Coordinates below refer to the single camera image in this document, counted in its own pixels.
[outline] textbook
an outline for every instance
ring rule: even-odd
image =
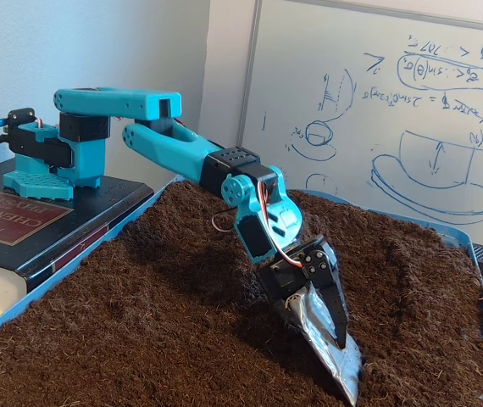
[[[14,160],[0,163],[0,314],[76,258],[149,199],[140,182],[103,176],[71,201],[27,199],[3,187]]]

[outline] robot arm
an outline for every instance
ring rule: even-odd
[[[16,171],[4,175],[6,187],[24,197],[63,199],[72,198],[74,187],[98,187],[110,118],[133,119],[122,134],[128,148],[237,209],[234,228],[253,264],[266,264],[257,277],[270,302],[288,318],[290,299],[314,287],[330,313],[337,346],[345,348],[347,307],[336,256],[322,236],[298,241],[302,213],[287,196],[278,168],[262,165],[245,148],[223,148],[181,125],[179,93],[62,89],[53,101],[61,112],[58,128],[35,123],[33,109],[14,110],[0,120],[8,127],[0,142],[16,153]],[[33,176],[51,179],[49,187]]]

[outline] blue tray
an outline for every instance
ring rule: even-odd
[[[177,176],[170,183],[178,182],[178,181],[184,181],[184,179],[180,176]],[[146,209],[150,208],[151,206],[153,206],[155,204],[155,202],[157,202],[158,198],[161,196],[161,194],[163,193],[163,191],[166,187],[162,188],[153,197],[151,197],[145,203],[143,203],[140,207],[138,207],[131,216],[128,216],[125,220],[120,222],[116,227],[114,227],[108,233],[106,233],[100,240],[94,242],[91,246],[89,246],[89,248],[87,248],[80,256],[78,256],[76,259],[73,259],[63,269],[61,269],[59,272],[54,274],[48,280],[44,281],[34,291],[27,294],[18,303],[16,303],[12,308],[10,308],[8,311],[6,311],[4,314],[2,314],[0,316],[0,326],[2,324],[6,323],[7,321],[10,321],[14,318],[17,318],[19,315],[23,314],[23,312],[25,312],[25,310],[29,307],[30,303],[40,299],[45,293],[47,293],[49,290],[51,290],[53,287],[55,287],[57,284],[59,284],[66,276],[72,274],[78,268],[78,266],[80,265],[80,262],[84,258],[86,258],[101,243],[107,242],[108,240],[112,240],[112,239],[116,238],[117,235],[123,230],[123,228],[125,227],[125,225],[127,223],[139,218],[146,211]],[[320,197],[320,198],[327,199],[327,200],[334,202],[334,203],[337,203],[337,204],[353,205],[352,203],[346,201],[345,199],[341,199],[341,198],[335,197],[335,196],[327,194],[327,193],[316,192],[316,191],[305,191],[305,190],[302,190],[302,191],[309,193],[309,194],[312,194],[314,196]],[[371,211],[371,212],[375,212],[375,213],[378,213],[378,214],[382,214],[382,215],[387,215],[387,216],[390,216],[393,219],[403,220],[403,221],[406,221],[406,222],[412,222],[412,223],[416,223],[417,225],[420,225],[420,226],[423,226],[423,227],[426,227],[426,228],[434,229],[441,236],[441,238],[443,239],[443,242],[445,244],[447,244],[448,246],[467,249],[469,257],[471,257],[475,261],[475,263],[477,264],[477,258],[475,257],[475,251],[473,250],[473,244],[471,242],[471,239],[463,231],[460,231],[460,230],[455,229],[455,228],[450,227],[450,226],[444,226],[444,225],[439,225],[437,223],[428,222],[426,220],[419,220],[419,219],[415,219],[415,218],[409,218],[407,216],[388,214],[387,212],[382,212],[382,211],[379,211],[379,210],[373,210],[373,209],[370,209],[370,208],[362,208],[362,209],[368,210],[368,211]]]

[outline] handwritten equations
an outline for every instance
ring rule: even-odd
[[[242,142],[287,186],[483,244],[483,27],[263,0]]]

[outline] dark brown soil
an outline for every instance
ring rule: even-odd
[[[483,405],[482,293],[468,256],[433,231],[291,195],[303,235],[324,233],[339,257],[367,358],[359,405]],[[224,208],[188,182],[169,187],[3,326],[0,405],[343,405],[270,311],[235,233],[210,225]]]

